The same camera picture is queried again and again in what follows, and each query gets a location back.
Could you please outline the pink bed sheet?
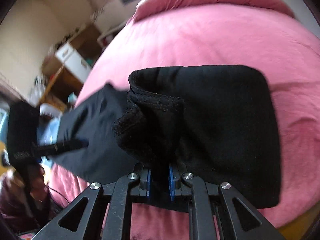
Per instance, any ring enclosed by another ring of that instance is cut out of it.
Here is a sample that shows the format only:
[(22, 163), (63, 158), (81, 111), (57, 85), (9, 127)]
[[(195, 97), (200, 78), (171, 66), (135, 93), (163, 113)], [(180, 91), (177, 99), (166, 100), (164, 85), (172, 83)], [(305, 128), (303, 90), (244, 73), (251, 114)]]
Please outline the pink bed sheet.
[(78, 97), (105, 83), (127, 89), (134, 70), (242, 64), (268, 79), (282, 148), (280, 203), (263, 215), (300, 239), (319, 212), (319, 38), (279, 12), (206, 4), (129, 23), (105, 49)]

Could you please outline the white drawer cabinet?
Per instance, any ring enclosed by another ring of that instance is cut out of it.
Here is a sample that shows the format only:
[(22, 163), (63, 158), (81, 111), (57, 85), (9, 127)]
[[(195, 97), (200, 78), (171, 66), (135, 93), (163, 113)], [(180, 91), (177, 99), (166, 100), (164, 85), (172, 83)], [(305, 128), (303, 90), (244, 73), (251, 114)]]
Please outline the white drawer cabinet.
[(55, 57), (81, 83), (85, 83), (92, 68), (69, 42), (55, 52)]

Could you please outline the black pants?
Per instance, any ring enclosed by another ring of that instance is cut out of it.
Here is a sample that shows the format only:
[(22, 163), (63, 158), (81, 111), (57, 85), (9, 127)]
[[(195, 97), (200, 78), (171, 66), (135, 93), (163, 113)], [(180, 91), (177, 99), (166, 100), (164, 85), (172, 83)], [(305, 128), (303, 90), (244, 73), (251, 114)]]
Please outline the black pants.
[(136, 163), (153, 172), (184, 164), (204, 181), (233, 185), (256, 208), (279, 203), (280, 142), (263, 74), (242, 65), (134, 71), (64, 114), (57, 138), (88, 147), (53, 161), (88, 182), (108, 184)]

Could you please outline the white grey bedside shelf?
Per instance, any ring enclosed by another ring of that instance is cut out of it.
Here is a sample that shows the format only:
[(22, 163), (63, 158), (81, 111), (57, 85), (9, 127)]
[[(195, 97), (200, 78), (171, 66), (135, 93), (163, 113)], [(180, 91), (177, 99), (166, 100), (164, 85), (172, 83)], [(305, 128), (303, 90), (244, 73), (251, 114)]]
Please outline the white grey bedside shelf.
[(119, 25), (116, 25), (115, 27), (112, 27), (111, 29), (108, 29), (107, 31), (104, 31), (97, 38), (97, 43), (101, 46), (101, 48), (106, 48), (118, 35), (118, 33), (125, 27), (125, 25), (126, 21), (120, 23)]

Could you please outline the wooden corner desk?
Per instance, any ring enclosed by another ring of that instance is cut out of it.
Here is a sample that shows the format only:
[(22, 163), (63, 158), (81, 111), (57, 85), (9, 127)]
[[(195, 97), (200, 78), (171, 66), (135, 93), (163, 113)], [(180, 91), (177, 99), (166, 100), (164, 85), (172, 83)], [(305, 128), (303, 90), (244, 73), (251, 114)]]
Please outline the wooden corner desk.
[(78, 96), (83, 83), (55, 56), (46, 57), (41, 70), (47, 83), (37, 106), (48, 103), (62, 113), (65, 112), (68, 109), (69, 95), (74, 93)]

